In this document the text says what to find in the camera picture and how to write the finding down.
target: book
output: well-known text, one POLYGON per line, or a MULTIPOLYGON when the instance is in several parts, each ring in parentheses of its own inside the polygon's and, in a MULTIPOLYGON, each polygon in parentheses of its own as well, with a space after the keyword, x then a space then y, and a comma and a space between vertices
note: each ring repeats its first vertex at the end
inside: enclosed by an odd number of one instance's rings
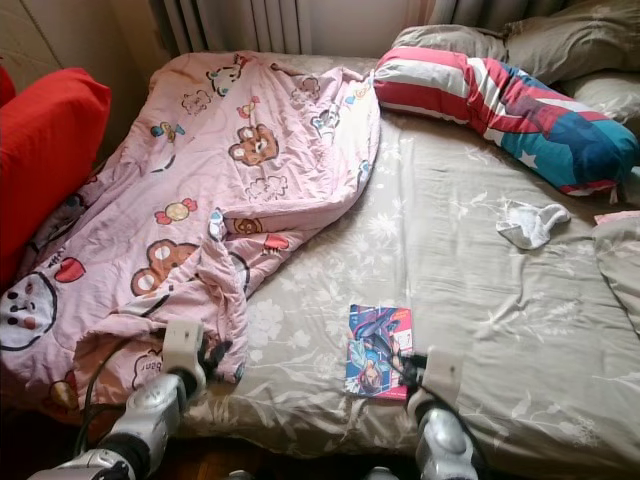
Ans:
POLYGON ((399 355, 413 348, 411 310, 351 305, 347 345, 347 392, 377 398, 405 400, 400 385, 399 355))

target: star print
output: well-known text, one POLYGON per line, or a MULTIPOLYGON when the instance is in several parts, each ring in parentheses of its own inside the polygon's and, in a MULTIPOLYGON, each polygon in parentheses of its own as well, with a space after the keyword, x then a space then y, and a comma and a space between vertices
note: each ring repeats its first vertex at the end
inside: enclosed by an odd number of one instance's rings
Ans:
POLYGON ((522 156, 520 157, 520 161, 529 168, 533 168, 534 170, 538 169, 538 166, 536 165, 536 156, 529 155, 524 150, 522 151, 522 156))

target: white cloth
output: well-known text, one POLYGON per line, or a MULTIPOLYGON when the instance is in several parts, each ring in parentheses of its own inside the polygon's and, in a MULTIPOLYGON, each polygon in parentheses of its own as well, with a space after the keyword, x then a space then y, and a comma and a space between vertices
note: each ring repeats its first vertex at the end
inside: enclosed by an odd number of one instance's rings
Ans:
POLYGON ((524 250, 541 247, 551 238, 551 229, 557 223, 568 222, 571 214, 557 203, 537 208, 520 202, 507 206, 505 219, 496 224, 498 233, 524 250))

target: bed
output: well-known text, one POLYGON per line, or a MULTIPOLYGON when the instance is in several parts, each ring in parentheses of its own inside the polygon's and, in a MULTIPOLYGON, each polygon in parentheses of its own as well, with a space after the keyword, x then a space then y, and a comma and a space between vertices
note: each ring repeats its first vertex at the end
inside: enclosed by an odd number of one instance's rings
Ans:
MULTIPOLYGON (((376 60, 276 56, 319 73, 376 60)), ((413 310, 414 347, 464 352, 460 413, 492 466, 536 478, 640 471, 640 339, 603 279, 594 215, 472 131, 382 113, 376 167, 358 203, 248 300, 249 353, 235 387, 216 385, 187 436, 231 435, 297 456, 413 454, 397 402, 344 393, 352 303, 413 310), (532 252, 498 235, 509 202, 572 214, 532 252)))

